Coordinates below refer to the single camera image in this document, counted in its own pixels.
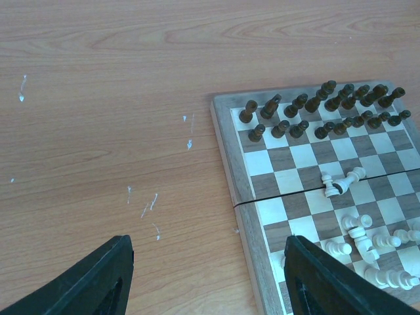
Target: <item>chessboard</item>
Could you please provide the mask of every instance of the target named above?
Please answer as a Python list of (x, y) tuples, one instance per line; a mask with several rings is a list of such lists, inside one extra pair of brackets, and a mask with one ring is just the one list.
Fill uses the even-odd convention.
[[(383, 84), (389, 94), (394, 86), (388, 81), (353, 83), (355, 90), (365, 84)], [(337, 96), (345, 84), (337, 84), (329, 98)], [(293, 118), (284, 110), (301, 93), (309, 97), (320, 88), (297, 87), (269, 91), (252, 91), (218, 95), (211, 113), (224, 163), (230, 195), (234, 204), (255, 300), (261, 314), (291, 314), (281, 260), (288, 236), (303, 235), (324, 249), (329, 240), (351, 244), (352, 253), (337, 260), (363, 277), (369, 266), (381, 270), (405, 270), (420, 277), (420, 243), (409, 241), (400, 247), (378, 249), (380, 258), (368, 265), (358, 253), (354, 241), (341, 226), (344, 215), (368, 214), (373, 225), (366, 229), (369, 238), (376, 234), (392, 235), (397, 229), (409, 230), (420, 222), (420, 138), (411, 118), (397, 126), (386, 121), (379, 128), (366, 124), (349, 127), (343, 135), (330, 132), (318, 139), (314, 132), (326, 122), (338, 123), (370, 110), (374, 116), (385, 110), (398, 115), (405, 110), (400, 98), (384, 109), (375, 102), (370, 107), (356, 101), (351, 110), (339, 107), (329, 112), (321, 102), (314, 113), (302, 108)], [(282, 99), (271, 119), (261, 117), (260, 110), (274, 95)], [(240, 112), (248, 100), (258, 109), (249, 123), (242, 123)], [(271, 129), (280, 121), (290, 126), (309, 122), (303, 136), (293, 138), (286, 131), (274, 138)], [(248, 134), (258, 124), (266, 131), (258, 142)], [(333, 179), (343, 178), (354, 167), (366, 170), (366, 178), (350, 185), (341, 196), (326, 198), (321, 172)], [(409, 291), (381, 287), (409, 305), (420, 303), (420, 286)]]

